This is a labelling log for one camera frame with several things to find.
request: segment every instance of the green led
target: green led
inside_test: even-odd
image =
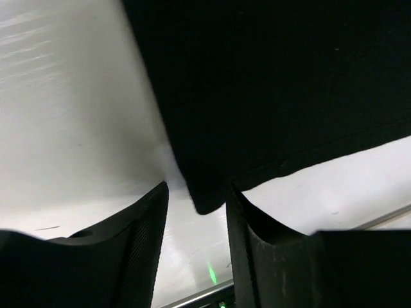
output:
[[[213,268],[211,267],[210,264],[208,264],[208,272],[210,273],[211,280],[213,281],[213,284],[217,284],[217,277],[216,273],[213,271]]]

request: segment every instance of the black cloth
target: black cloth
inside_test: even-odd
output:
[[[411,134],[411,2],[123,0],[197,211]]]

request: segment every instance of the ribbed black plastic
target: ribbed black plastic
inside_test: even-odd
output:
[[[69,238],[0,231],[0,307],[150,307],[167,207],[162,183]]]
[[[234,188],[227,223],[239,308],[410,307],[409,230],[305,236]]]

